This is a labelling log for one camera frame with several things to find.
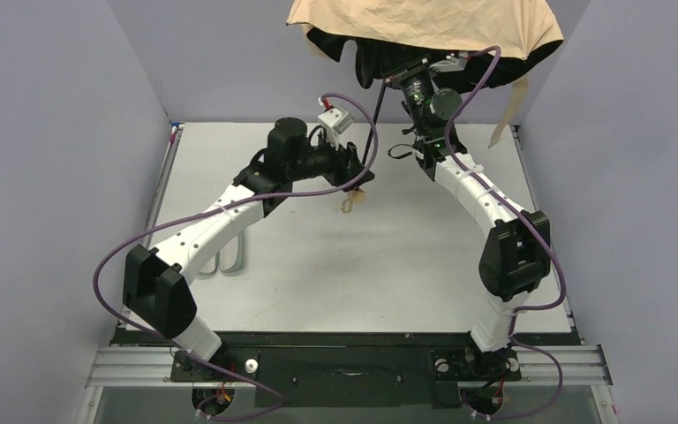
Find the beige patterned umbrella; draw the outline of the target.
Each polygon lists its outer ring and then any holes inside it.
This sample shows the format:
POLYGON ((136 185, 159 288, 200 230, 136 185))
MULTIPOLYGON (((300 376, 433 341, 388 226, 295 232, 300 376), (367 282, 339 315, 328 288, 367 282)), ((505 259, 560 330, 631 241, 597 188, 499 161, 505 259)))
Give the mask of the beige patterned umbrella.
POLYGON ((508 87, 508 106, 491 135, 496 144, 529 91, 531 70, 564 43, 545 1, 296 1, 286 22, 299 27, 319 55, 339 61, 354 43, 355 74, 361 87, 375 81, 394 86, 397 78, 429 72, 436 89, 455 90, 461 104, 452 119, 482 89, 508 87), (429 65, 464 51, 462 72, 435 74, 429 65))

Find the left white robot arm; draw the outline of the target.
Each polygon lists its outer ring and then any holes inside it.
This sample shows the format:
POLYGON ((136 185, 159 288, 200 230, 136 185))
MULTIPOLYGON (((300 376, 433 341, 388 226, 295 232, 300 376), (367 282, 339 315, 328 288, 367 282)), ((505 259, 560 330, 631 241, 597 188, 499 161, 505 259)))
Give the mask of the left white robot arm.
POLYGON ((306 122, 277 120, 260 150, 197 223, 126 255, 123 303, 163 337, 202 360, 222 348, 221 338, 199 316, 190 283, 238 234, 268 216, 298 181, 324 178, 343 192, 373 180, 354 143, 340 138, 352 117, 333 108, 319 116, 312 143, 306 122))

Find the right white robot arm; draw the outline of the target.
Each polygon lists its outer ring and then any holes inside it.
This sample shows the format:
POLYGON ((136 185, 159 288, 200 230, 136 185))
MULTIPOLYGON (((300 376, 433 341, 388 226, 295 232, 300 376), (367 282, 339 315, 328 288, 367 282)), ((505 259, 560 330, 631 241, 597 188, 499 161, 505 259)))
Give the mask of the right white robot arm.
POLYGON ((543 244, 550 224, 542 212, 510 202, 476 164, 455 130, 445 129, 462 102, 453 89, 433 86, 429 72, 397 78, 403 108, 412 120, 413 154, 420 169, 445 188, 474 218, 486 235, 478 264, 486 306, 470 335, 482 353, 509 345, 515 311, 550 272, 543 244))

